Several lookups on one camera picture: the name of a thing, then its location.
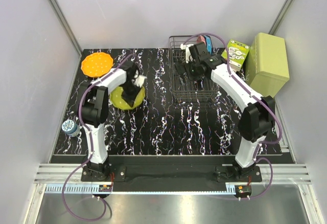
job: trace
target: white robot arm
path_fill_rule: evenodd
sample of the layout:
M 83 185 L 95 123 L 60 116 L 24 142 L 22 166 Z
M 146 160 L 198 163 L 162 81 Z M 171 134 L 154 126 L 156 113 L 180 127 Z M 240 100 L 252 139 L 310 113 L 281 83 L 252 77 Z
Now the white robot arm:
M 91 171 L 99 174 L 107 175 L 109 170 L 108 153 L 104 142 L 104 122 L 108 118 L 108 101 L 109 94 L 118 86 L 123 88 L 123 100 L 133 107 L 136 96 L 139 94 L 145 76 L 139 74 L 139 69 L 132 61 L 126 61 L 119 69 L 112 68 L 112 72 L 105 80 L 101 81 L 94 88 L 92 88 L 82 104 L 82 119 L 89 127 L 83 127 L 86 132 L 88 157 L 92 154 L 91 160 L 87 167 Z M 80 87 L 80 97 L 86 89 L 93 83 L 98 82 L 97 79 L 93 82 L 84 83 Z M 91 140 L 93 141 L 93 151 L 91 151 Z
M 275 102 L 270 96 L 262 97 L 237 75 L 230 74 L 226 60 L 220 55 L 211 56 L 203 42 L 192 46 L 187 45 L 186 50 L 192 57 L 192 62 L 184 65 L 190 79 L 199 80 L 203 76 L 211 79 L 235 100 L 242 112 L 238 124 L 242 139 L 233 164 L 233 174 L 240 178 L 254 168 L 260 142 L 265 140 L 268 131 L 274 127 L 275 123 L 272 116 L 253 96 L 261 99 L 273 113 L 275 111 Z

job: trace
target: orange plate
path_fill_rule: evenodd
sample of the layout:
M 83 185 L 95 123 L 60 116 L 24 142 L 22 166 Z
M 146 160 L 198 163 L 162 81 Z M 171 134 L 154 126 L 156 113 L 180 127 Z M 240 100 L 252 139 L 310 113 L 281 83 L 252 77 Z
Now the orange plate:
M 107 74 L 113 65 L 113 59 L 106 53 L 94 53 L 82 61 L 81 70 L 86 76 L 101 77 Z

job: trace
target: black marbled tabletop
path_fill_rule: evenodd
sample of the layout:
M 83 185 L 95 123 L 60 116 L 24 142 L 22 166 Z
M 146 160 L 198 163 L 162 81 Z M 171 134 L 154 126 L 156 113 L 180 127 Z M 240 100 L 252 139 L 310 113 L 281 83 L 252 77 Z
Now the black marbled tabletop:
M 241 113 L 230 96 L 218 88 L 212 102 L 174 102 L 170 90 L 168 49 L 91 49 L 84 50 L 81 61 L 94 52 L 110 54 L 121 61 L 135 52 L 141 73 L 147 76 L 146 98 L 134 110 L 119 110 L 109 101 L 105 123 L 105 144 L 109 154 L 118 155 L 226 155 L 236 154 L 241 136 L 237 123 Z M 76 117 L 77 94 L 87 80 L 81 69 L 76 74 L 64 120 Z M 55 155 L 85 155 L 84 130 L 78 137 L 60 131 Z M 276 139 L 274 129 L 267 139 Z M 279 145 L 264 146 L 261 154 L 281 154 Z

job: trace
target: metal wire basket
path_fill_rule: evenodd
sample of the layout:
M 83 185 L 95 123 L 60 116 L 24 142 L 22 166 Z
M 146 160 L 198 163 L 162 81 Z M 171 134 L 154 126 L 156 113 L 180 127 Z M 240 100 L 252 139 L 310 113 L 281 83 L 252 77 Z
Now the metal wire basket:
M 203 77 L 199 81 L 193 81 L 185 73 L 177 73 L 175 64 L 185 62 L 185 51 L 180 49 L 180 45 L 190 36 L 169 37 L 169 62 L 170 62 L 170 82 L 171 91 L 175 102 L 210 102 L 217 95 L 218 85 L 210 79 Z M 196 38 L 188 44 L 196 43 Z

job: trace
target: green box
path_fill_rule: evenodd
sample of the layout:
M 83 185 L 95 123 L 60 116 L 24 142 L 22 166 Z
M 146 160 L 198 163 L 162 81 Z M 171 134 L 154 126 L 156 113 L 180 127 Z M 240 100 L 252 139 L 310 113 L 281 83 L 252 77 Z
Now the green box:
M 228 47 L 228 53 L 229 53 L 229 63 L 230 67 L 236 71 L 239 72 L 242 68 L 242 65 L 244 63 L 244 60 L 249 52 L 249 46 L 241 43 L 239 41 L 235 41 L 231 39 L 229 43 L 227 44 Z M 226 50 L 221 54 L 221 56 L 225 59 L 227 59 L 227 53 Z
M 263 96 L 274 97 L 290 79 L 285 40 L 259 33 L 246 60 L 247 84 Z

